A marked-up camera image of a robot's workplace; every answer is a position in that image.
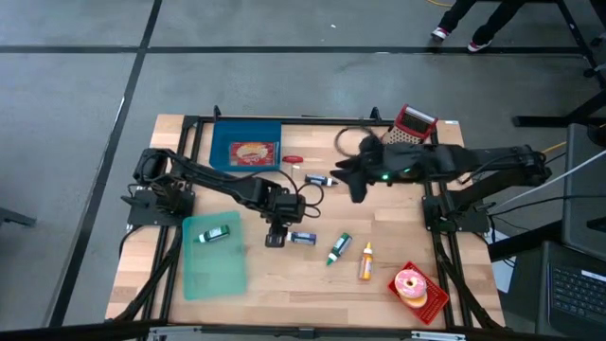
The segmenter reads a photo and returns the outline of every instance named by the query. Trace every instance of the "concrete floor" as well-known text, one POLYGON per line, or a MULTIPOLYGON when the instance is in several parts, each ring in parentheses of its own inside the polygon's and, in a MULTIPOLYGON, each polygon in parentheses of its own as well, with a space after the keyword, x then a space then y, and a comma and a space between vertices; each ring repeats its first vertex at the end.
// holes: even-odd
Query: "concrete floor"
MULTIPOLYGON (((0 45, 139 45, 152 3, 0 0, 0 45)), ((603 30, 587 2, 568 5, 587 39, 603 30)), ((495 7, 476 5, 445 45, 464 46, 495 7)), ((151 45, 425 46, 444 10, 422 0, 172 0, 151 45)), ((531 4, 493 44, 574 40, 555 5, 531 4)), ((0 229, 0 330, 45 323, 133 63, 134 54, 0 54, 0 206, 38 218, 33 229, 0 229)), ((119 196, 157 114, 209 115, 217 104, 225 115, 360 117, 378 106, 394 117, 409 102, 459 120, 469 147, 542 150, 564 140, 564 129, 516 129, 510 118, 575 108, 598 89, 581 75, 586 67, 554 55, 149 54, 65 323, 104 317, 128 215, 119 196)), ((554 162, 555 173, 562 169, 563 159, 554 162)), ((561 184, 527 200, 560 193, 561 184)), ((508 219, 532 228, 560 216, 561 203, 549 203, 508 219)), ((507 318, 514 328, 524 323, 507 318)))

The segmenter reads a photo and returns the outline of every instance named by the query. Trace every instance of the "black pants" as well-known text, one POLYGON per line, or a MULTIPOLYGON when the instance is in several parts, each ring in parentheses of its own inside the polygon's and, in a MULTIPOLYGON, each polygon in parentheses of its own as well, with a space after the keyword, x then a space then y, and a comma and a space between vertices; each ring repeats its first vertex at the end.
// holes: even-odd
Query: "black pants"
MULTIPOLYGON (((451 9, 444 13, 438 26, 449 32, 454 31, 458 21, 467 14, 475 2, 476 0, 456 0, 451 9)), ((488 22, 473 34, 473 42, 483 45, 491 41, 494 34, 513 18, 524 2, 524 0, 504 0, 490 16, 488 22)))

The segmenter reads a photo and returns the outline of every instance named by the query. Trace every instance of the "donut box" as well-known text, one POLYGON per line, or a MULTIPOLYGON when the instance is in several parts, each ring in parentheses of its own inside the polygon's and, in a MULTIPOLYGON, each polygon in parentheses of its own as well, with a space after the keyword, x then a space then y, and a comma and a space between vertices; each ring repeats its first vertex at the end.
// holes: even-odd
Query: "donut box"
POLYGON ((402 267, 402 269, 399 271, 401 270, 414 270, 425 278, 425 281, 427 282, 427 302, 425 305, 414 309, 404 304, 404 302, 401 301, 400 295, 398 294, 394 279, 389 282, 387 288, 389 288, 389 291, 394 293, 402 305, 410 309, 414 316, 421 320, 425 325, 430 325, 432 321, 434 321, 434 318, 436 318, 436 316, 440 313, 442 308, 444 308, 444 305, 446 305, 448 302, 448 295, 427 276, 425 276, 425 274, 423 274, 423 272, 420 271, 412 261, 407 262, 406 265, 404 265, 404 267, 402 267))

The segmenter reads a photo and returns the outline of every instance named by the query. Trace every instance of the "wooden table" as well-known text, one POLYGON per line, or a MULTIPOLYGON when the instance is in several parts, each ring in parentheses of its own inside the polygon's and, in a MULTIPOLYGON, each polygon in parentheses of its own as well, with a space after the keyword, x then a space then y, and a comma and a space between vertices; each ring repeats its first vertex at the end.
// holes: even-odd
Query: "wooden table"
MULTIPOLYGON (((157 148, 177 149, 184 116, 160 115, 151 137, 157 148)), ((282 153, 305 158, 301 169, 294 171, 297 185, 305 173, 329 174, 334 163, 343 159, 334 148, 333 139, 343 127, 283 125, 282 153)), ((212 124, 205 124, 198 162, 207 165, 212 124)), ((440 143, 462 144, 456 121, 437 125, 440 143)), ((346 133, 344 148, 355 151, 361 133, 346 133)), ((193 136, 185 155, 190 155, 193 136)), ((290 173, 290 166, 284 165, 290 173)), ((278 173, 264 177, 284 187, 289 183, 278 173)), ((245 296, 186 301, 183 295, 183 254, 179 262, 170 308, 169 322, 188 324, 228 324, 264 326, 314 326, 355 328, 444 328, 442 313, 427 327, 417 320, 396 297, 387 291, 387 282, 409 260, 437 283, 437 268, 430 234, 425 230, 420 206, 421 185, 376 185, 368 188, 362 204, 353 204, 348 188, 340 185, 325 188, 319 219, 305 218, 291 230, 318 235, 316 246, 287 243, 284 248, 266 248, 268 224, 257 212, 237 205, 231 197, 194 186, 197 199, 195 214, 237 210, 242 217, 248 266, 248 292, 245 296), (349 250, 336 263, 326 266, 331 246, 347 232, 353 237, 349 250), (367 242, 372 242, 374 266, 372 280, 357 279, 359 260, 367 242)), ((308 202, 318 198, 316 188, 306 188, 308 202)), ((145 226, 124 244, 116 280, 106 316, 121 313, 149 278, 159 228, 145 226)), ((459 233, 458 244, 465 280, 490 316, 504 325, 503 314, 492 274, 487 246, 471 233, 459 233)), ((460 306, 455 287, 450 283, 454 320, 461 325, 460 306)), ((158 285, 152 317, 158 316, 164 293, 164 280, 158 285)))

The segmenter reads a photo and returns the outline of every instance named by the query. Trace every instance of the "blue marker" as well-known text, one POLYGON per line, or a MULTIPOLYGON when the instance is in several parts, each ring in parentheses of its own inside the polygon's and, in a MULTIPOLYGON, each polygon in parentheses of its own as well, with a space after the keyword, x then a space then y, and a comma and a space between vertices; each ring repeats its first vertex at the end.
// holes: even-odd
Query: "blue marker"
POLYGON ((289 242, 305 243, 308 245, 315 245, 316 236, 313 233, 305 232, 288 232, 286 234, 286 240, 289 242))

